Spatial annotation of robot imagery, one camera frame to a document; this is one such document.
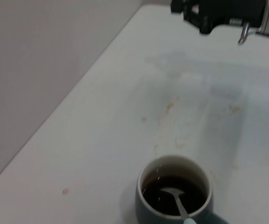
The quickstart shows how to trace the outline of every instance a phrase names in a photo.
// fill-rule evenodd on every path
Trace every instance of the table surface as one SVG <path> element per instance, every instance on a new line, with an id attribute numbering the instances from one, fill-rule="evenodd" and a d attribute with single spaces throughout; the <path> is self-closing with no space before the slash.
<path id="1" fill-rule="evenodd" d="M 0 175 L 0 224 L 136 224 L 164 154 L 207 170 L 230 224 L 269 223 L 269 39 L 240 33 L 141 8 Z"/>

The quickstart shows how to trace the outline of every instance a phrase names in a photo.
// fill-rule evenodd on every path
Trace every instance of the black device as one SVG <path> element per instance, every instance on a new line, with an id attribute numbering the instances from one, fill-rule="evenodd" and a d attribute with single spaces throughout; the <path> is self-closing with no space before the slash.
<path id="1" fill-rule="evenodd" d="M 172 0 L 172 13 L 181 14 L 199 28 L 201 34 L 210 34 L 218 25 L 243 26 L 240 43 L 244 43 L 249 28 L 269 36 L 269 0 Z"/>

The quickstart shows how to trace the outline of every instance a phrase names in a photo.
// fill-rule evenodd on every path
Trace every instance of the coffee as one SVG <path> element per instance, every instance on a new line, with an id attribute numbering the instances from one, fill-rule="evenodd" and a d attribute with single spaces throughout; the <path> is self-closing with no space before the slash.
<path id="1" fill-rule="evenodd" d="M 177 188 L 184 192 L 179 195 L 179 198 L 189 214 L 201 208 L 206 202 L 205 192 L 195 183 L 178 176 L 161 176 L 148 183 L 142 189 L 142 194 L 152 208 L 163 214 L 171 216 L 180 215 L 174 196 L 161 190 L 166 187 Z"/>

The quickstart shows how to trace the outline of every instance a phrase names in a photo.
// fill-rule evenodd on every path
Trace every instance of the gray mug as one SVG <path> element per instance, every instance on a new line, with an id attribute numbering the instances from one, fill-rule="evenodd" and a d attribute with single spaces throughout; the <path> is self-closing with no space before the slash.
<path id="1" fill-rule="evenodd" d="M 135 210 L 140 224 L 183 224 L 180 216 L 166 215 L 156 211 L 143 197 L 142 190 L 159 175 L 183 177 L 195 183 L 205 193 L 207 199 L 203 206 L 189 214 L 196 223 L 205 223 L 204 220 L 213 216 L 212 185 L 206 172 L 189 158 L 167 155 L 150 162 L 139 174 L 135 194 Z"/>

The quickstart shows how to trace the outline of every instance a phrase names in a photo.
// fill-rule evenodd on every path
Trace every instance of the wall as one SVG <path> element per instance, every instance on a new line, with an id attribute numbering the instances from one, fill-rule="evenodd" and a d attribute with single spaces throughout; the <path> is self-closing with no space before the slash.
<path id="1" fill-rule="evenodd" d="M 0 172 L 140 4 L 0 0 Z"/>

